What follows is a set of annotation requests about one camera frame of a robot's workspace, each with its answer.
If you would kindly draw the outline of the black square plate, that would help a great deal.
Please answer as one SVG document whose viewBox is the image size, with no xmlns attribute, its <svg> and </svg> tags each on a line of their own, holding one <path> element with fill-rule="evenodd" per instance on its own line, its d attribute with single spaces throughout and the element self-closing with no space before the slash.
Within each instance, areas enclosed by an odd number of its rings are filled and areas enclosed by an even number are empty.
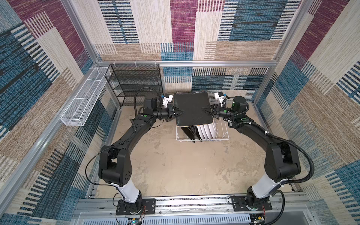
<svg viewBox="0 0 360 225">
<path fill-rule="evenodd" d="M 210 106 L 206 91 L 178 92 L 173 96 L 174 106 L 183 110 L 183 115 L 176 121 L 178 127 L 190 127 L 211 124 L 213 118 L 202 112 L 202 108 Z"/>
</svg>

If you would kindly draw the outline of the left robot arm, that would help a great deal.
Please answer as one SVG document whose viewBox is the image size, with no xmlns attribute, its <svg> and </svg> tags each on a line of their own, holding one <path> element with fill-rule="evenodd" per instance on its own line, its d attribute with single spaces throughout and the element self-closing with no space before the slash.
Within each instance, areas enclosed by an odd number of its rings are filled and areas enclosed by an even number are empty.
<svg viewBox="0 0 360 225">
<path fill-rule="evenodd" d="M 158 106 L 157 98 L 147 98 L 141 111 L 131 119 L 131 127 L 111 146 L 105 146 L 99 154 L 98 176 L 122 195 L 119 207 L 131 214 L 143 209 L 142 194 L 131 180 L 132 164 L 130 155 L 140 139 L 153 127 L 156 120 L 171 121 L 184 113 L 182 109 L 168 103 Z"/>
</svg>

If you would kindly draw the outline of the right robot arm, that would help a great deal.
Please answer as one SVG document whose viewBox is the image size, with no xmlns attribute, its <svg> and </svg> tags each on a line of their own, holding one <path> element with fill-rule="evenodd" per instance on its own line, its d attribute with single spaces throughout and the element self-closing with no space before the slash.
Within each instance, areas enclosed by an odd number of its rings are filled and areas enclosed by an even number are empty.
<svg viewBox="0 0 360 225">
<path fill-rule="evenodd" d="M 266 153 L 265 174 L 247 190 L 245 202 L 249 210 L 255 211 L 260 208 L 286 181 L 301 172 L 296 148 L 287 140 L 281 141 L 270 137 L 267 130 L 249 118 L 249 104 L 244 97 L 234 97 L 230 108 L 218 103 L 205 106 L 202 110 L 216 119 L 223 118 L 230 128 L 252 139 Z"/>
</svg>

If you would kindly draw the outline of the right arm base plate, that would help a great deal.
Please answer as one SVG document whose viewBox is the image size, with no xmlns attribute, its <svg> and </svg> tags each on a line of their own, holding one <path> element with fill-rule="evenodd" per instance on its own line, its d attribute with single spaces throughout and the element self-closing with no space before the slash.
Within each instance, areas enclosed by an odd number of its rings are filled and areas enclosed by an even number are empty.
<svg viewBox="0 0 360 225">
<path fill-rule="evenodd" d="M 228 203 L 232 205 L 235 212 L 247 212 L 247 211 L 271 211 L 273 209 L 268 198 L 257 199 L 248 196 L 230 196 L 228 197 Z"/>
</svg>

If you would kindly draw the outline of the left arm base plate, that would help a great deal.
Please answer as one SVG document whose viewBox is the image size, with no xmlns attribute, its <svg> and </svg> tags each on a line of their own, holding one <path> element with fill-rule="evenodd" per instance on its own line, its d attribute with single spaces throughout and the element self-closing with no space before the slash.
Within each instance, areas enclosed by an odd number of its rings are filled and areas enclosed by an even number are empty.
<svg viewBox="0 0 360 225">
<path fill-rule="evenodd" d="M 156 199 L 143 199 L 142 201 L 137 201 L 135 203 L 125 202 L 124 200 L 119 200 L 116 209 L 116 216 L 125 216 L 125 215 L 152 215 L 155 214 Z"/>
</svg>

